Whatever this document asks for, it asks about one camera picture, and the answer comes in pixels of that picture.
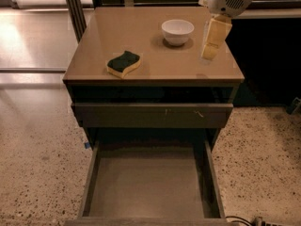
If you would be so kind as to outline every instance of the wooden tabletop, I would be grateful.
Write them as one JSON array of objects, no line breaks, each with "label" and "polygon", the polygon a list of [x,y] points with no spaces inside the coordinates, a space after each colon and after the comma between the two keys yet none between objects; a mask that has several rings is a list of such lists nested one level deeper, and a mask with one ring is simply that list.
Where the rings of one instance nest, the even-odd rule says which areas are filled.
[{"label": "wooden tabletop", "polygon": [[[213,61],[200,57],[206,24],[204,7],[96,8],[80,40],[63,81],[77,83],[242,82],[242,75],[227,44]],[[161,24],[185,19],[195,30],[181,47],[164,40]],[[124,79],[106,70],[106,64],[125,50],[141,56],[141,65]]]}]

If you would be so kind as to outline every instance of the speckled floor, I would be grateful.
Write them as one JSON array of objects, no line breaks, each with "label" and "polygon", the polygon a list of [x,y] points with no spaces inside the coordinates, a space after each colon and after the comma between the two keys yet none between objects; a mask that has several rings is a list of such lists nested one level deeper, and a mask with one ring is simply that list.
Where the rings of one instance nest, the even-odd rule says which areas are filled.
[{"label": "speckled floor", "polygon": [[[68,57],[59,61],[67,66]],[[77,216],[92,153],[61,78],[0,73],[1,226],[63,225]],[[213,157],[227,216],[301,225],[301,113],[236,107]]]}]

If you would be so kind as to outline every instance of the black and yellow sponge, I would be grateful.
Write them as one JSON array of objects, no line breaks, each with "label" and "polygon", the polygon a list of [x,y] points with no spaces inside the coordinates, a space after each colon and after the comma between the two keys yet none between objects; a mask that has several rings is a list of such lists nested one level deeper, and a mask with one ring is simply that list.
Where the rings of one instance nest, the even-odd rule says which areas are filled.
[{"label": "black and yellow sponge", "polygon": [[124,78],[124,76],[138,68],[140,65],[140,56],[130,51],[124,51],[121,56],[111,59],[107,63],[107,71],[113,75]]}]

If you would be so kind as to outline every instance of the green object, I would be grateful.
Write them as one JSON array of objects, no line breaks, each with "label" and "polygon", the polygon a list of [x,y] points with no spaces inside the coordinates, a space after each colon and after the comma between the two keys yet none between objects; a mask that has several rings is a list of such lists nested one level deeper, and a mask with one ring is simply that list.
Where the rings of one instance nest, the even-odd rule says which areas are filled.
[{"label": "green object", "polygon": [[124,51],[121,56],[111,59],[107,66],[111,69],[122,73],[127,67],[135,64],[140,59],[140,56],[133,54],[130,51]]}]

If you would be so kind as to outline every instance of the floor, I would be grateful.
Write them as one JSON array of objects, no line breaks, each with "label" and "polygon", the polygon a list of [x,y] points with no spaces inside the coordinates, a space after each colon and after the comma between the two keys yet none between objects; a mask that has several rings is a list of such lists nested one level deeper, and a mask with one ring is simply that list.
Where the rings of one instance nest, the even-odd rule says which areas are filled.
[{"label": "floor", "polygon": [[[66,10],[0,9],[1,68],[67,68],[76,46]],[[92,151],[62,75],[0,73],[0,225],[77,216]],[[213,157],[227,216],[301,225],[299,111],[235,107]]]}]

